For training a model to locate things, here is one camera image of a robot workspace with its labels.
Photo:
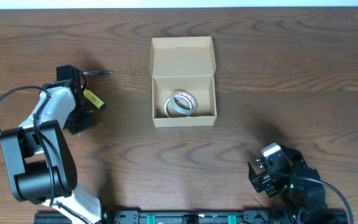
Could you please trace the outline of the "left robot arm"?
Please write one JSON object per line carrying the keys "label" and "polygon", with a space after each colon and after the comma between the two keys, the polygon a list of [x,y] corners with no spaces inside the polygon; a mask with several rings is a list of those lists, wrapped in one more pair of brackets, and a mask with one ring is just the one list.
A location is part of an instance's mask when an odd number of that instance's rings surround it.
{"label": "left robot arm", "polygon": [[77,134],[93,123],[84,96],[83,72],[57,67],[57,80],[38,87],[39,102],[29,117],[0,131],[0,144],[14,198],[42,204],[63,214],[64,222],[104,223],[99,198],[78,184],[73,156],[63,135]]}

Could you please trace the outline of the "clear tape roll red-print core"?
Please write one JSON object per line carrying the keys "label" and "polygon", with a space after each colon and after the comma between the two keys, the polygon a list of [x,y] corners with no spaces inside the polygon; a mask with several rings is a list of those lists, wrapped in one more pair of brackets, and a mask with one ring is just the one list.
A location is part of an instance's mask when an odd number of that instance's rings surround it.
{"label": "clear tape roll red-print core", "polygon": [[[175,103],[175,97],[179,97],[179,96],[184,97],[185,99],[187,99],[190,102],[191,109],[183,109]],[[171,94],[170,103],[172,104],[173,108],[177,112],[179,112],[181,114],[188,115],[188,116],[195,113],[196,110],[198,109],[198,101],[196,100],[196,98],[191,93],[189,93],[185,90],[174,91]]]}

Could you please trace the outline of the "cardboard box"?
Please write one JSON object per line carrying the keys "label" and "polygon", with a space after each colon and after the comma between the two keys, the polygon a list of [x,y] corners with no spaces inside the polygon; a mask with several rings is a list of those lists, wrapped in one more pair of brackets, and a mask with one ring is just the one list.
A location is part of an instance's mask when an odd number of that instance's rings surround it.
{"label": "cardboard box", "polygon": [[[212,37],[153,38],[150,74],[154,126],[212,126],[217,118],[215,70]],[[168,118],[165,115],[165,102],[177,90],[191,93],[198,101],[198,109],[189,117]]]}

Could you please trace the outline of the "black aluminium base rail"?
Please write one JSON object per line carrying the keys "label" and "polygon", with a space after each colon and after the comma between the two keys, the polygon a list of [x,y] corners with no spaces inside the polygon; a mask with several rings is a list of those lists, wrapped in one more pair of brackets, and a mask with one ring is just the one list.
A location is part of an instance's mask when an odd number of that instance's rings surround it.
{"label": "black aluminium base rail", "polygon": [[347,214],[331,210],[318,219],[272,214],[269,210],[244,210],[242,212],[138,212],[115,211],[113,222],[119,224],[263,224],[263,223],[348,223]]}

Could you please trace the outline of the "yellow highlighter marker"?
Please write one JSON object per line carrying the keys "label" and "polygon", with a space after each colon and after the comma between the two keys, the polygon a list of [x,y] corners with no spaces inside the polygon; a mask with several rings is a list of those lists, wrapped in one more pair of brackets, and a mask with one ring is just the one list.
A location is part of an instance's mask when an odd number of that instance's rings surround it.
{"label": "yellow highlighter marker", "polygon": [[99,110],[104,110],[106,108],[106,103],[102,101],[98,96],[96,96],[92,91],[88,89],[84,89],[84,96],[87,100],[89,100],[92,104],[95,105]]}

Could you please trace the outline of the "white-core clear tape roll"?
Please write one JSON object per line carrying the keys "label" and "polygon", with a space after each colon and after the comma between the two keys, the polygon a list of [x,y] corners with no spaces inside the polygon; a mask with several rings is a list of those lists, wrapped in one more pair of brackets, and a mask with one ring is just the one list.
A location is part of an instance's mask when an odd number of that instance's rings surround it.
{"label": "white-core clear tape roll", "polygon": [[[191,105],[190,105],[190,102],[185,99],[184,97],[175,97],[175,103],[183,108],[183,109],[191,109]],[[168,118],[174,118],[174,117],[189,117],[188,115],[185,115],[185,114],[181,114],[179,112],[177,112],[172,104],[170,103],[170,98],[168,98],[165,102],[165,105],[164,105],[164,112],[165,112],[165,115],[168,117]]]}

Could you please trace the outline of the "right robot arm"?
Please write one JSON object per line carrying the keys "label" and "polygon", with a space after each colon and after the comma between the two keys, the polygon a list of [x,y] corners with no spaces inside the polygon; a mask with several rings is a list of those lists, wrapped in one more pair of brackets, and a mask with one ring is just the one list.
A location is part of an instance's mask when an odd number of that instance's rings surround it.
{"label": "right robot arm", "polygon": [[278,195],[283,206],[269,212],[269,223],[312,223],[324,216],[326,192],[316,169],[308,167],[302,153],[273,143],[257,159],[264,169],[256,173],[251,163],[249,180],[254,189],[269,197]]}

